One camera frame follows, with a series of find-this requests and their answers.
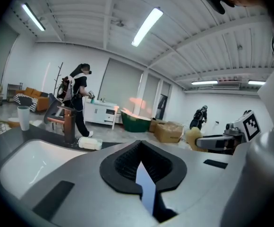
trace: white cup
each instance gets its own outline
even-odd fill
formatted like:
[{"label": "white cup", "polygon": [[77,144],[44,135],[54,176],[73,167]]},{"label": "white cup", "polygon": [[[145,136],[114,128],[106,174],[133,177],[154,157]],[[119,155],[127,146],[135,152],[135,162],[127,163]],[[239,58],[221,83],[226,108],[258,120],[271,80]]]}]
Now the white cup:
[{"label": "white cup", "polygon": [[29,130],[30,108],[28,106],[17,107],[18,119],[20,127],[23,131]]}]

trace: wall light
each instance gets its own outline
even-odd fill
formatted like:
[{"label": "wall light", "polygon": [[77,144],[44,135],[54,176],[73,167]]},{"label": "wall light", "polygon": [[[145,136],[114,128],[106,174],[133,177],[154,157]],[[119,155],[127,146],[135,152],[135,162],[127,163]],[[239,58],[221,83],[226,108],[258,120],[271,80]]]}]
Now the wall light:
[{"label": "wall light", "polygon": [[157,8],[154,8],[150,15],[146,18],[143,25],[137,32],[132,45],[137,47],[139,46],[140,42],[143,40],[143,38],[146,36],[146,34],[149,32],[149,30],[153,27],[153,25],[158,21],[158,19],[163,15],[163,12]]},{"label": "wall light", "polygon": [[41,30],[45,31],[45,27],[41,24],[39,19],[35,16],[34,12],[30,9],[27,3],[22,5],[22,8],[27,13],[27,15],[32,19],[32,21],[36,24],[36,26]]},{"label": "wall light", "polygon": [[213,81],[194,81],[194,82],[192,82],[192,85],[207,85],[207,84],[218,84],[218,81],[213,80]]},{"label": "wall light", "polygon": [[252,81],[252,80],[248,82],[248,84],[250,85],[264,85],[265,83],[266,83],[265,81]]}]

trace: faucet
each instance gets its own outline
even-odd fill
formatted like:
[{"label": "faucet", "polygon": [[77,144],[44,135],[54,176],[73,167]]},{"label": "faucet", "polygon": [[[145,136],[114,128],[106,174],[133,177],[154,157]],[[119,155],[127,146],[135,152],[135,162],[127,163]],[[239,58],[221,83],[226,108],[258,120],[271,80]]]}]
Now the faucet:
[{"label": "faucet", "polygon": [[60,123],[64,126],[65,133],[65,142],[69,144],[75,143],[75,118],[76,118],[76,110],[73,108],[65,107],[65,106],[57,106],[59,108],[59,112],[62,110],[65,111],[65,117],[61,118],[58,116],[50,115],[47,117],[48,121]]}]

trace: orange sofa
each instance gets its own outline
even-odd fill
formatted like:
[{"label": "orange sofa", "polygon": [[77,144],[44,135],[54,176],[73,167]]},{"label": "orange sofa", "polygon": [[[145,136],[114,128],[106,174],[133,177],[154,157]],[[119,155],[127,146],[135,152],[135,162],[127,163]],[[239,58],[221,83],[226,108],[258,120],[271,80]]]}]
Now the orange sofa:
[{"label": "orange sofa", "polygon": [[25,90],[18,90],[16,91],[16,94],[22,93],[32,98],[37,98],[37,106],[36,111],[44,111],[47,110],[49,107],[49,98],[47,93],[43,93],[40,91],[37,91],[36,89],[27,87]]}]

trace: cardboard box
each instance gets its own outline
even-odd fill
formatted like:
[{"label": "cardboard box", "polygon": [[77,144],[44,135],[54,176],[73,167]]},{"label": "cardboard box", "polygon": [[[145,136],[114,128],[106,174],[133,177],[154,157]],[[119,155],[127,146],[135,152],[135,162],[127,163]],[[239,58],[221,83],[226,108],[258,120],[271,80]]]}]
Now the cardboard box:
[{"label": "cardboard box", "polygon": [[161,143],[178,143],[183,135],[183,125],[175,122],[158,124],[154,136]]},{"label": "cardboard box", "polygon": [[154,133],[155,129],[156,129],[156,126],[158,124],[165,124],[165,123],[166,123],[166,121],[152,118],[151,125],[150,125],[150,128],[149,128],[148,131],[150,131],[151,133]]}]

